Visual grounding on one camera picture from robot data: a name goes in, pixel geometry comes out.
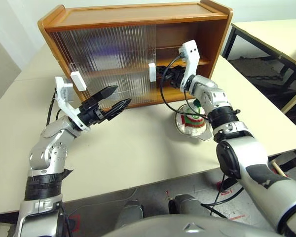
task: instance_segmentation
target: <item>white wall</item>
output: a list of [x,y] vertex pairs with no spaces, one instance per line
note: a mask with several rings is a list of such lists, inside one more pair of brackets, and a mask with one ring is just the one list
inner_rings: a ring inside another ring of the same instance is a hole
[[[44,44],[37,21],[57,4],[65,7],[181,2],[191,0],[0,0],[0,42],[15,63],[23,68]],[[217,0],[234,10],[233,22],[296,18],[296,0]],[[239,39],[231,58],[260,55]]]

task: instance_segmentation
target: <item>cabinet top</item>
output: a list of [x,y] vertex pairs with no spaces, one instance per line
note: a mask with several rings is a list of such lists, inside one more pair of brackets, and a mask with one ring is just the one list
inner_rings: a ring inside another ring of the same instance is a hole
[[210,0],[201,2],[65,8],[59,5],[39,20],[47,32],[81,28],[148,25],[227,19],[232,12]]

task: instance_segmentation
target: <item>ribbed glass panel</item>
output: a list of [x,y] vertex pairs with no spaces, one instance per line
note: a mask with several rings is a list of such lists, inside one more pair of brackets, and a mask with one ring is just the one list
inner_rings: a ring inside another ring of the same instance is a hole
[[116,92],[102,108],[132,98],[132,104],[155,100],[148,63],[155,63],[156,26],[78,29],[51,33],[71,71],[79,71],[90,95],[109,85]]

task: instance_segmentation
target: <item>wooden cabinet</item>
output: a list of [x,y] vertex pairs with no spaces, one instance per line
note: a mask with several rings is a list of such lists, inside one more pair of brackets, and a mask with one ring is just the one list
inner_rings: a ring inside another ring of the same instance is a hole
[[[157,78],[150,81],[148,63],[167,66],[179,47],[195,40],[200,52],[197,73],[211,77],[232,10],[211,0],[101,7],[57,6],[38,27],[65,75],[80,71],[87,90],[85,100],[107,85],[118,91],[103,107],[132,97],[131,106],[161,103]],[[183,61],[173,64],[184,66]],[[167,101],[184,99],[165,85]]]

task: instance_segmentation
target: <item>white tabletop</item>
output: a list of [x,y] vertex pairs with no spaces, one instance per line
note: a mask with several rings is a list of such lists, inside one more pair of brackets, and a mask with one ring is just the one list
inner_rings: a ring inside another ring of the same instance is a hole
[[232,25],[296,63],[296,19],[238,22]]
[[[46,50],[43,47],[0,99],[0,213],[18,210],[29,151],[46,123],[55,82],[52,71],[42,77],[40,67],[61,73]],[[234,109],[241,109],[239,119],[268,155],[296,149],[296,126],[222,57],[212,79],[226,91]],[[52,119],[58,109],[54,107]],[[66,168],[74,171],[63,181],[62,193],[64,201],[76,200],[218,167],[213,140],[182,136],[174,127],[174,113],[164,104],[146,106],[92,126],[73,142]]]

